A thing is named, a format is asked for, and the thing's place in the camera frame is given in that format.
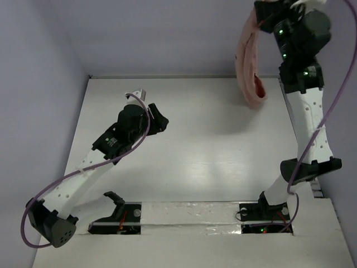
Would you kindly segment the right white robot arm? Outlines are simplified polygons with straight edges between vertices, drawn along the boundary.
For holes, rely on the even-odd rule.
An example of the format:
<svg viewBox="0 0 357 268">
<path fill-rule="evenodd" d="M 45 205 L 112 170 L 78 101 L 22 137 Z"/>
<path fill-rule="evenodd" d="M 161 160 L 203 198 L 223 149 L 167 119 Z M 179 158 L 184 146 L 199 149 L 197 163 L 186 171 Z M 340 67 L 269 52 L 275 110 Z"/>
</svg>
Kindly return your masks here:
<svg viewBox="0 0 357 268">
<path fill-rule="evenodd" d="M 279 76 L 298 145 L 297 157 L 281 162 L 280 176 L 259 197 L 257 213 L 269 219 L 299 183 L 341 169 L 342 161 L 333 156 L 322 121 L 324 78 L 316 59 L 331 39 L 330 19 L 293 1 L 255 1 L 254 8 L 259 29 L 274 34 L 282 56 Z"/>
</svg>

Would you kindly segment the pink printed t shirt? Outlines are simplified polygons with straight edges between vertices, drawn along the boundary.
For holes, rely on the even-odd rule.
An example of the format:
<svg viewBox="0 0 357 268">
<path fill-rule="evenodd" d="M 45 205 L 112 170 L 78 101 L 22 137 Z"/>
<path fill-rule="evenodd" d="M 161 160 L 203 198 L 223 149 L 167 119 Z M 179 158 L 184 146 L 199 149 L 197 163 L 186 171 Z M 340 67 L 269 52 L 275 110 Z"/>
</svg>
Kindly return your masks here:
<svg viewBox="0 0 357 268">
<path fill-rule="evenodd" d="M 247 105 L 257 109 L 266 100 L 266 90 L 258 76 L 259 27 L 256 10 L 247 18 L 235 52 L 235 73 Z"/>
</svg>

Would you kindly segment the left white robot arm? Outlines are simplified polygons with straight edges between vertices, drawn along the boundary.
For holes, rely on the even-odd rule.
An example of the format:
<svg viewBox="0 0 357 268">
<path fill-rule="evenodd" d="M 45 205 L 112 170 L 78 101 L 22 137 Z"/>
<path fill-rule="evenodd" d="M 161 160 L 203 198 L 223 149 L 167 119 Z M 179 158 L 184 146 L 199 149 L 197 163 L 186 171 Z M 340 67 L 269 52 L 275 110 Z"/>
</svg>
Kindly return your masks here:
<svg viewBox="0 0 357 268">
<path fill-rule="evenodd" d="M 147 136 L 163 132 L 169 120 L 154 103 L 143 108 L 127 104 L 118 119 L 92 144 L 87 156 L 72 172 L 40 191 L 26 204 L 23 219 L 48 243 L 58 248 L 74 235 L 80 218 L 75 206 L 91 186 L 135 150 Z"/>
</svg>

